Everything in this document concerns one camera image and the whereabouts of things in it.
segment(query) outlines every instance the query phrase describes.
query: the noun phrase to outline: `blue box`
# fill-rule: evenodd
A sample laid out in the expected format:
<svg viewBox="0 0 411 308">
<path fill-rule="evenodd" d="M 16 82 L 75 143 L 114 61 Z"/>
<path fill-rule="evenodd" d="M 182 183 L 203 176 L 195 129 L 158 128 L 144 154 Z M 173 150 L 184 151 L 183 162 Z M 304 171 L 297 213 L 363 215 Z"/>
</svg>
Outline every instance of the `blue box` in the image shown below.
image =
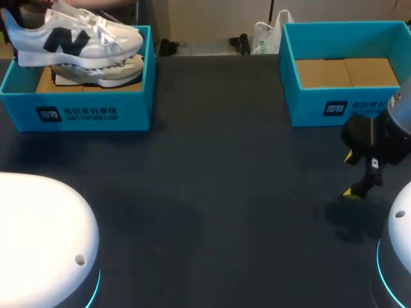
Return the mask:
<svg viewBox="0 0 411 308">
<path fill-rule="evenodd" d="M 303 88 L 296 60 L 388 58 L 402 84 L 411 75 L 410 50 L 411 31 L 402 21 L 285 24 L 279 69 L 292 126 L 342 125 L 358 104 L 385 108 L 399 88 Z M 330 104 L 339 112 L 327 114 Z"/>
<path fill-rule="evenodd" d="M 144 56 L 141 91 L 36 93 L 43 68 L 27 69 L 12 61 L 0 87 L 0 98 L 18 131 L 149 130 L 155 51 L 150 27 L 136 28 L 145 38 L 139 52 Z M 97 114 L 82 116 L 81 110 L 87 109 L 97 110 Z M 80 110 L 80 114 L 69 110 Z M 40 118 L 42 111 L 51 112 L 53 117 L 48 121 Z"/>
</svg>

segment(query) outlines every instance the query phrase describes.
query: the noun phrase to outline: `white dome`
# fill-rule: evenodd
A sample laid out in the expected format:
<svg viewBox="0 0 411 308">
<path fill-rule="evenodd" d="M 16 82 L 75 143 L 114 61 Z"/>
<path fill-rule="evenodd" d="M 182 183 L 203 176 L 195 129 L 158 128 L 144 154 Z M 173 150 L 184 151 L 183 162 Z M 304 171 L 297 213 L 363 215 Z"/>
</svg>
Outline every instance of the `white dome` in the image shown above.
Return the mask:
<svg viewBox="0 0 411 308">
<path fill-rule="evenodd" d="M 398 258 L 411 273 L 411 182 L 403 188 L 392 204 L 388 230 Z"/>
<path fill-rule="evenodd" d="M 0 307 L 58 305 L 89 274 L 98 241 L 94 214 L 74 189 L 0 173 Z"/>
</svg>

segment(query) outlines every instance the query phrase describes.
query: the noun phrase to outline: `brown cardboard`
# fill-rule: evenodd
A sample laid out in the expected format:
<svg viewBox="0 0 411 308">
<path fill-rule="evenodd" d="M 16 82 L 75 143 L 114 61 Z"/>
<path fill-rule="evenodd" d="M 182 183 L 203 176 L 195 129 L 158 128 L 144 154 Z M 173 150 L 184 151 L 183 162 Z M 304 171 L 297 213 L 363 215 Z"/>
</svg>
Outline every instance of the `brown cardboard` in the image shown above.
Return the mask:
<svg viewBox="0 0 411 308">
<path fill-rule="evenodd" d="M 123 92 L 135 92 L 141 91 L 141 83 L 135 83 L 133 85 L 127 85 L 125 87 L 115 88 L 115 89 L 102 89 L 100 87 L 84 87 L 84 92 L 105 92 L 105 91 L 123 91 Z"/>
<path fill-rule="evenodd" d="M 344 62 L 355 87 L 399 85 L 387 58 L 355 58 Z"/>
<path fill-rule="evenodd" d="M 296 60 L 304 88 L 352 87 L 344 60 Z"/>
<path fill-rule="evenodd" d="M 12 59 L 14 57 L 14 52 L 13 52 L 13 46 L 11 44 L 6 44 L 4 43 L 4 39 L 0 40 L 0 59 L 5 60 L 5 59 Z"/>
<path fill-rule="evenodd" d="M 67 92 L 83 92 L 83 86 L 74 87 L 57 87 L 51 79 L 51 68 L 45 67 L 41 74 L 39 84 L 37 85 L 36 93 L 67 93 Z"/>
</svg>

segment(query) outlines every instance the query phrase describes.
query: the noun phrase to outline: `shoelace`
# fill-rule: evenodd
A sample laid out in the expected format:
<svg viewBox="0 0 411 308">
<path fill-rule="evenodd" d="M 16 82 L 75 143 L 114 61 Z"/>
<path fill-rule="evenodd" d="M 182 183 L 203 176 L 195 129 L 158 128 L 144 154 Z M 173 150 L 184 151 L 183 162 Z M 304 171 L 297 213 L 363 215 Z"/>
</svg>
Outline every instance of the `shoelace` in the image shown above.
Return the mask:
<svg viewBox="0 0 411 308">
<path fill-rule="evenodd" d="M 91 13 L 90 11 L 84 10 L 83 8 L 78 9 L 80 14 L 78 17 L 82 24 L 86 27 L 91 27 L 98 39 L 100 40 L 101 46 L 108 46 L 113 43 L 116 43 L 116 37 L 108 29 L 108 20 L 102 16 L 97 16 Z"/>
</svg>

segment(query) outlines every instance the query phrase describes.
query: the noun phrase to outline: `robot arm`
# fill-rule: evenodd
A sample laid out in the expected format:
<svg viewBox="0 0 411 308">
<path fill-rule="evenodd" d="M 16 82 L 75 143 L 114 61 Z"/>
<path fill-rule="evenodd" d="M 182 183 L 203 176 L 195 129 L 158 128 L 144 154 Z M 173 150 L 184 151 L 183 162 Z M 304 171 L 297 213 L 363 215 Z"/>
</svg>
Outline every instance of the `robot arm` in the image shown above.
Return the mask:
<svg viewBox="0 0 411 308">
<path fill-rule="evenodd" d="M 342 139 L 351 148 L 345 163 L 365 158 L 365 174 L 345 196 L 364 198 L 374 185 L 383 184 L 386 164 L 398 164 L 411 152 L 411 78 L 389 99 L 378 117 L 353 115 L 342 127 Z"/>
</svg>

